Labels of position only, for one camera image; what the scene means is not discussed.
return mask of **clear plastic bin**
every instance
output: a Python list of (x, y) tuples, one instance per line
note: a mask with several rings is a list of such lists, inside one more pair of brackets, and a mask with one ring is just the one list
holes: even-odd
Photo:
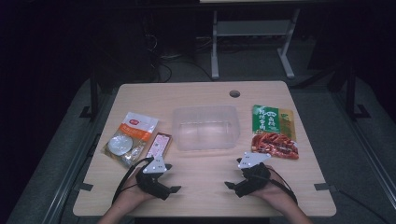
[(174, 110), (172, 135), (180, 150), (235, 147), (239, 120), (233, 105), (202, 105)]

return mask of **wooden tabletop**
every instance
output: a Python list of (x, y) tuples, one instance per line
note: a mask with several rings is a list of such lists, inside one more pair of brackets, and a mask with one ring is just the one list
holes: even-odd
[[(233, 98), (230, 91), (239, 91)], [(172, 134), (172, 113), (175, 108), (193, 105), (234, 105), (240, 124), (236, 147), (186, 151), (174, 142), (164, 157), (173, 165), (159, 181), (165, 186), (182, 188), (166, 201), (154, 199), (141, 204), (135, 217), (273, 217), (279, 213), (264, 201), (245, 196), (238, 198), (224, 181), (243, 180), (237, 158), (250, 151), (252, 107), (267, 105), (294, 112), (300, 159), (271, 158), (273, 166), (294, 190), (300, 207), (313, 217), (330, 217), (335, 205), (329, 191), (317, 191), (314, 184), (325, 183), (313, 149), (287, 85), (281, 81), (202, 82), (165, 84), (126, 84), (120, 87), (110, 111), (101, 139), (92, 158), (84, 183), (91, 191), (81, 190), (74, 206), (77, 216), (101, 216), (110, 207), (114, 192), (126, 169), (102, 152), (102, 147), (120, 126), (128, 112), (159, 119), (156, 132)]]

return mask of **gray floor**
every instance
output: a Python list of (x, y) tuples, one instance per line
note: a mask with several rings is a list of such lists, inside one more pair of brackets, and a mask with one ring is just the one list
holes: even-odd
[[(288, 57), (296, 75), (293, 80), (285, 77), (277, 58), (280, 41), (261, 39), (252, 43), (239, 46), (237, 52), (219, 54), (218, 81), (283, 80), (291, 86), (317, 72), (306, 69), (314, 40), (291, 43)], [(196, 53), (195, 60), (181, 57), (164, 64), (172, 70), (169, 82), (211, 81), (209, 51)], [(169, 70), (164, 66), (159, 70), (162, 79), (167, 79)], [(392, 222), (396, 220), (395, 207), (384, 190), (389, 183), (380, 181), (372, 151), (388, 178), (396, 180), (394, 122), (376, 101), (370, 87), (360, 79), (356, 103), (364, 105), (372, 117), (351, 121), (343, 108), (345, 91), (328, 92), (325, 88), (328, 79), (325, 77), (303, 90), (290, 90), (325, 180)], [(111, 94), (100, 93), (99, 115), (89, 120), (79, 117), (83, 107), (90, 105), (89, 81), (80, 88), (8, 223), (95, 223), (98, 220), (98, 217), (76, 217), (72, 210), (78, 186), (90, 163), (91, 144), (103, 130), (116, 93), (117, 90)], [(336, 215), (313, 217), (315, 223), (384, 223), (342, 193), (335, 191), (332, 196)], [(133, 223), (133, 220), (126, 218), (123, 222)], [(283, 217), (272, 218), (271, 222), (287, 223)]]

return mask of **hand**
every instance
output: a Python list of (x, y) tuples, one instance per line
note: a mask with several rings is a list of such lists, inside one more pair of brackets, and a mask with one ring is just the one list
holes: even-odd
[(155, 198), (137, 186), (136, 174), (140, 167), (137, 167), (131, 176), (125, 181), (123, 191), (117, 200), (111, 205), (98, 223), (118, 223), (124, 216), (132, 212), (139, 204)]
[[(275, 181), (284, 184), (282, 178), (272, 171), (274, 169), (271, 166), (267, 165), (267, 168), (270, 169), (270, 179), (274, 179)], [(289, 194), (271, 182), (268, 182), (264, 188), (250, 193), (250, 195), (262, 198), (268, 202), (292, 224), (312, 224), (309, 217), (306, 216), (303, 210), (300, 209)]]

